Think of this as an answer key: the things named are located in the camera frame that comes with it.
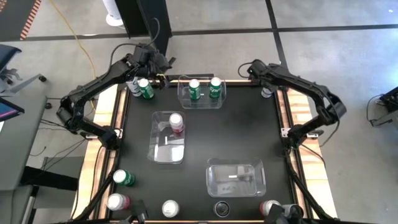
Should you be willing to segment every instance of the plastic bin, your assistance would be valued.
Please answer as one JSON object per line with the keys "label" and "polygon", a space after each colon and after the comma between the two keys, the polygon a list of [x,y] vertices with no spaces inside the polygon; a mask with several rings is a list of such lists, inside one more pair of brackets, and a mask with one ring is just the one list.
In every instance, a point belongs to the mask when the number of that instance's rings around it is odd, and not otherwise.
{"label": "plastic bin", "polygon": [[158,111],[152,114],[152,129],[147,156],[149,160],[161,164],[180,164],[182,162],[185,148],[185,129],[178,134],[173,132],[169,123],[170,115],[173,113],[179,113],[185,125],[183,112]]}
{"label": "plastic bin", "polygon": [[254,159],[209,159],[207,191],[212,197],[259,197],[266,193],[262,161]]}
{"label": "plastic bin", "polygon": [[[177,96],[184,109],[219,109],[226,99],[225,81],[221,81],[221,93],[218,98],[210,97],[210,80],[213,77],[189,77],[180,76],[178,79]],[[201,97],[198,100],[191,99],[189,81],[197,79],[200,82]]]}

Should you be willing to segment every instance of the wooden table frame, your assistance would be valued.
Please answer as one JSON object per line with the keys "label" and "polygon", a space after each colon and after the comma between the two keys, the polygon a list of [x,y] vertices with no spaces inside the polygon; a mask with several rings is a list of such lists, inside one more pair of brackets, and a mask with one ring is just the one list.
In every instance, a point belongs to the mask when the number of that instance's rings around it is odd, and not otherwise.
{"label": "wooden table frame", "polygon": [[[226,82],[247,82],[249,80],[226,80]],[[310,107],[308,104],[308,98],[295,91],[288,90],[286,93],[282,91],[277,92],[277,98],[279,99],[280,113],[282,115],[283,127],[289,127],[289,114],[291,112],[292,122],[294,124],[303,124],[308,120],[312,119]],[[104,92],[99,95],[98,104],[96,107],[96,113],[94,116],[94,122],[99,125],[113,125],[115,128],[122,128],[124,114],[127,110],[127,106],[125,104],[126,99],[126,90],[118,91],[118,86],[114,85],[111,88],[108,88]],[[290,107],[286,107],[287,102],[290,102]],[[308,139],[304,142],[306,146],[315,152],[321,154],[318,140]],[[81,177],[79,181],[79,198],[78,205],[76,208],[75,217],[79,216],[79,214],[83,211],[83,209],[90,202],[90,196],[94,196],[94,194],[98,190],[98,184],[101,179],[101,175],[105,176],[105,172],[102,172],[103,169],[106,168],[106,173],[109,173],[112,165],[114,163],[115,152],[111,151],[107,155],[108,162],[105,162],[106,153],[104,148],[100,148],[101,143],[98,140],[92,140],[87,145],[87,150],[85,154],[85,160],[83,163],[83,168],[81,172]],[[98,153],[98,149],[100,152],[98,154],[98,162],[96,167],[95,160]],[[323,162],[314,154],[309,152],[306,148],[300,147],[299,156],[302,161],[302,168],[305,175],[305,181],[307,184],[307,189],[311,192],[315,200],[322,206],[324,211],[332,217],[337,217],[335,205],[333,202],[333,197],[331,195],[330,186],[328,177],[326,175],[326,170],[323,165]],[[298,163],[294,154],[290,154],[290,159],[293,163],[294,169],[298,170]],[[106,217],[106,201],[109,196],[110,186],[106,189],[105,193],[102,196],[102,201],[99,207],[93,212],[97,215],[97,218],[105,218]],[[305,210],[305,203],[303,199],[303,195],[299,188],[295,186],[295,191],[297,194],[298,204]],[[197,222],[197,221],[180,221],[180,222]],[[240,221],[222,221],[222,222],[244,222]]]}

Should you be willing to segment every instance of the green soda can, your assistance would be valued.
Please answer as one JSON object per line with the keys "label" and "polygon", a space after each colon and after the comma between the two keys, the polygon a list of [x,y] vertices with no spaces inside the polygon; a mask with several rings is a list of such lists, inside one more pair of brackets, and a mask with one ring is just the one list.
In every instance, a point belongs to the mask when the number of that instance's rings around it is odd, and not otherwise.
{"label": "green soda can", "polygon": [[210,97],[218,98],[221,94],[221,80],[214,77],[210,81]]}
{"label": "green soda can", "polygon": [[200,98],[200,83],[198,80],[193,79],[189,81],[189,93],[193,100],[198,100]]}
{"label": "green soda can", "polygon": [[130,174],[126,170],[117,170],[113,174],[113,180],[119,185],[132,186],[136,181],[136,176]]}
{"label": "green soda can", "polygon": [[145,99],[151,99],[152,97],[154,97],[154,89],[150,85],[148,79],[143,78],[143,79],[139,80],[138,85],[139,85],[139,89],[142,93],[142,96]]}

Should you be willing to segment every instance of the soda can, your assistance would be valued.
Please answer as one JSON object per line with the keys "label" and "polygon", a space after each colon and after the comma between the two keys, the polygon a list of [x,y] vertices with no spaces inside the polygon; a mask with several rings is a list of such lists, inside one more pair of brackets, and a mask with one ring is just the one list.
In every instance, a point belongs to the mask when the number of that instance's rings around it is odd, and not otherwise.
{"label": "soda can", "polygon": [[163,203],[162,212],[165,217],[173,218],[174,216],[178,215],[179,211],[180,206],[174,200],[168,200]]}
{"label": "soda can", "polygon": [[154,89],[150,85],[148,79],[143,78],[143,79],[139,80],[138,85],[139,85],[139,89],[142,93],[142,96],[145,99],[151,99],[152,97],[154,97]]}
{"label": "soda can", "polygon": [[261,202],[260,204],[261,215],[267,216],[269,214],[269,211],[271,210],[271,206],[274,204],[280,206],[280,203],[275,200],[268,200],[265,202]]}
{"label": "soda can", "polygon": [[189,81],[189,93],[193,100],[200,98],[200,82],[197,79]]}
{"label": "soda can", "polygon": [[221,80],[214,77],[210,80],[210,97],[218,98],[221,94]]}
{"label": "soda can", "polygon": [[119,185],[132,186],[136,181],[136,177],[126,170],[117,170],[113,174],[113,181]]}
{"label": "soda can", "polygon": [[169,123],[174,133],[181,133],[184,130],[184,122],[179,113],[172,113],[169,118]]}
{"label": "soda can", "polygon": [[267,88],[263,88],[261,90],[261,96],[264,98],[270,98],[272,96],[272,92]]}
{"label": "soda can", "polygon": [[128,196],[115,193],[108,197],[106,206],[112,211],[127,210],[130,207],[130,203],[131,201]]}
{"label": "soda can", "polygon": [[227,217],[229,215],[229,205],[224,201],[220,201],[214,204],[213,212],[221,218]]}
{"label": "soda can", "polygon": [[138,97],[138,96],[142,95],[142,93],[139,89],[139,86],[138,86],[138,78],[137,77],[134,77],[134,79],[131,81],[127,81],[126,85],[127,85],[127,87],[129,87],[133,96]]}

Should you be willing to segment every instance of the concrete floor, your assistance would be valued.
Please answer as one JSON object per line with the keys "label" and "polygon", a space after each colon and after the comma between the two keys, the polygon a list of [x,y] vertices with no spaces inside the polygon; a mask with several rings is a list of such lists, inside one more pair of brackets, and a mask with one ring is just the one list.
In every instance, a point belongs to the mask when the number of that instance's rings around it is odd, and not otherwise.
{"label": "concrete floor", "polygon": [[[100,0],[54,0],[77,34],[123,33],[105,24],[106,10]],[[398,3],[393,0],[272,0],[278,27],[356,26],[398,24]],[[167,0],[172,30],[270,28],[263,0]],[[66,25],[43,0],[29,36],[70,35]],[[281,33],[287,65],[295,75],[324,84],[345,103],[348,112],[339,131],[322,148],[330,187],[338,216],[342,220],[395,223],[398,212],[398,135],[396,124],[373,128],[366,121],[366,103],[374,95],[398,85],[398,29],[347,30]],[[104,73],[112,49],[123,42],[147,39],[83,40],[97,75]],[[74,40],[7,42],[23,50],[10,64],[22,77],[42,73],[49,83],[37,82],[25,90],[28,94],[46,94],[59,98],[77,85],[92,79],[90,64]],[[127,46],[114,56],[117,60],[132,52]],[[168,74],[214,73],[221,78],[239,78],[236,70],[255,58],[265,63],[279,62],[274,36],[262,34],[220,34],[174,36],[168,57],[176,57]],[[51,101],[58,107],[56,100]],[[385,111],[370,107],[370,115]],[[55,109],[44,119],[57,121]],[[323,128],[326,133],[334,129]],[[78,141],[65,131],[41,129],[32,153],[47,146],[43,156],[53,156]],[[83,156],[82,145],[71,156]],[[29,158],[28,165],[40,167],[43,157]],[[35,223],[68,219],[72,209],[38,211]]]}

